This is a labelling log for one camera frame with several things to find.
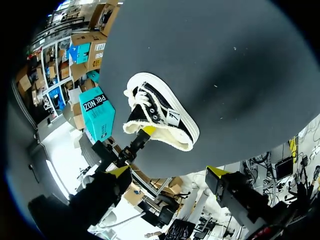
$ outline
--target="blue box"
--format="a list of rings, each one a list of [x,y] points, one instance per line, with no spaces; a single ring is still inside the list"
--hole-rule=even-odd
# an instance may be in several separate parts
[[[86,73],[86,76],[90,78],[92,81],[94,81],[96,84],[99,83],[100,74],[97,71],[89,71]]]
[[[76,64],[86,63],[89,59],[90,43],[84,43],[78,46],[73,44],[69,48],[69,53]]]
[[[100,87],[79,95],[84,124],[93,140],[101,142],[112,134],[116,111]]]

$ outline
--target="wall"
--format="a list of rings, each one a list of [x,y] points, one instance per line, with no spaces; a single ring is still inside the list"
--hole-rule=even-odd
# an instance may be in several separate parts
[[[28,165],[31,158],[27,153],[27,146],[34,141],[34,129],[24,119],[22,112],[17,111],[9,102],[7,106],[7,154],[8,163],[6,177],[11,193],[16,200],[22,214],[31,220],[27,209],[28,202],[44,194],[44,186],[38,183]]]
[[[11,194],[21,214],[31,222],[32,217],[28,210],[28,202],[33,198],[54,193],[64,202],[66,202],[66,199],[56,185],[45,162],[47,155],[44,149],[38,146],[30,155],[29,146],[37,146],[34,139],[36,131],[19,108],[12,92],[10,94],[7,105],[6,144],[8,160],[5,173]],[[34,173],[29,169],[29,164],[32,164],[39,183]]]

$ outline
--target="shoe lace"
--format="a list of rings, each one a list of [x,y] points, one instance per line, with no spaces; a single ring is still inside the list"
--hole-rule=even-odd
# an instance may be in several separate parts
[[[137,104],[139,105],[147,105],[148,107],[151,107],[151,103],[149,102],[149,98],[146,96],[147,93],[145,91],[138,91],[136,95],[134,96],[134,93],[132,90],[125,90],[123,94],[128,97],[128,102],[130,107],[133,109]]]

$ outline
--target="white rubber sole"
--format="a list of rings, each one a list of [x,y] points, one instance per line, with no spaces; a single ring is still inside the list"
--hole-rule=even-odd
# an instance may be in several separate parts
[[[187,111],[184,109],[184,107],[181,105],[179,100],[176,98],[175,94],[171,91],[171,89],[168,87],[168,85],[162,81],[159,77],[148,73],[148,72],[140,72],[132,76],[128,83],[127,83],[127,89],[135,89],[138,86],[141,86],[144,82],[152,85],[155,89],[159,91],[159,93],[166,99],[166,101],[171,105],[173,110],[180,113],[181,121],[188,129],[193,144],[196,143],[196,141],[199,138],[200,130],[195,123],[195,121],[192,119],[192,117],[187,113]]]

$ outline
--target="chair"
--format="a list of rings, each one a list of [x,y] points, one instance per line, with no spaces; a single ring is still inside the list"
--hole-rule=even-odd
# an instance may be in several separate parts
[[[170,223],[175,212],[179,208],[179,203],[177,203],[173,197],[166,196],[163,194],[160,194],[158,198],[160,199],[160,203],[164,202],[167,204],[161,208],[159,216],[150,212],[150,207],[148,207],[148,204],[144,201],[139,203],[138,206],[145,212],[145,215],[141,217],[142,219],[144,219],[146,222],[150,223],[154,227],[162,228],[164,225],[168,225]]]

